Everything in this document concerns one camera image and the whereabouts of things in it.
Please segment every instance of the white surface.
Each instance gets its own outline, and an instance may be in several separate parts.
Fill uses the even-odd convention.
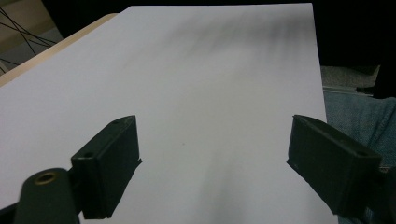
[[[130,7],[0,88],[0,205],[136,115],[143,163],[83,223],[336,223],[286,164],[294,114],[325,120],[310,4]]]

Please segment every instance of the white paper sheet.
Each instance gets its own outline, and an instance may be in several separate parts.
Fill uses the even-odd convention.
[[[0,205],[136,115],[143,163],[100,223],[336,223],[286,164],[294,114],[325,120],[310,4],[130,7],[0,88]]]

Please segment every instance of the blue fabric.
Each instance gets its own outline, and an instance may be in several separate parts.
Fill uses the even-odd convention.
[[[324,100],[328,124],[382,155],[382,166],[396,166],[396,98],[324,92]],[[360,222],[339,217],[339,223]]]

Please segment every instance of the gray cloth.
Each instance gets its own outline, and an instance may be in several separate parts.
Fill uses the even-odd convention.
[[[396,166],[396,98],[324,92],[324,99],[328,124],[379,153],[381,166]],[[339,218],[339,223],[360,222]]]

